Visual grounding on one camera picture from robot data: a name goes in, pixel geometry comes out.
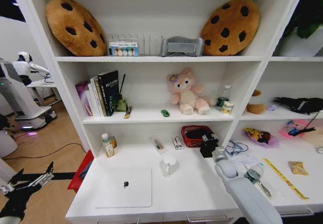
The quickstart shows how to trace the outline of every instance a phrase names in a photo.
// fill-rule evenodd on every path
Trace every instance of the green toy car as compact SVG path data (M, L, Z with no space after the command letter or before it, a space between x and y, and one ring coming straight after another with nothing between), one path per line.
M165 110L165 109L162 109L160 112L163 114L164 117L169 117L170 116L169 112L167 110Z

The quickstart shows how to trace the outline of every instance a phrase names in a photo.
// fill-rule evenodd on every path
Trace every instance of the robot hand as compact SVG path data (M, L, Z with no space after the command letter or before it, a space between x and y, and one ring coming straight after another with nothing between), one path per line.
M51 162L46 173L39 176L36 180L17 184L23 170L24 169L20 170L9 180L7 185L2 186L1 188L4 195L9 200L0 212L0 224L19 223L25 216L24 211L30 196L40 190L54 177L52 174L53 162Z

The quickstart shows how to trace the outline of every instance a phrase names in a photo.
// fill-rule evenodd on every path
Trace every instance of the measuring tape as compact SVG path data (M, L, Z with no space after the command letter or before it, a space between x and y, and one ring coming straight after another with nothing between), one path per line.
M298 195L299 198L303 200L309 199L308 197L304 196L267 158L263 158L263 160L289 186L289 188L291 188Z

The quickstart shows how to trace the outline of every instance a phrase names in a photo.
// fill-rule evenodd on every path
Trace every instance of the cookie pillow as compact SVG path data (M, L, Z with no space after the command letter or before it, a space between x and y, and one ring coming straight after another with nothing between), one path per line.
M104 32L91 13L74 0L50 0L46 5L49 27L76 56L102 56L106 51Z
M235 55L253 39L259 25L259 10L250 0L232 0L216 11L201 31L204 55Z

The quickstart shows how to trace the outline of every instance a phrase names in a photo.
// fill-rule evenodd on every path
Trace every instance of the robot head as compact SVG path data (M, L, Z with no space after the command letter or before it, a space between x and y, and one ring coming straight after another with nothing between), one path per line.
M25 52L25 51L21 51L18 53L18 61L24 61L24 62L31 62L32 61L32 57L31 55L29 55L29 53Z

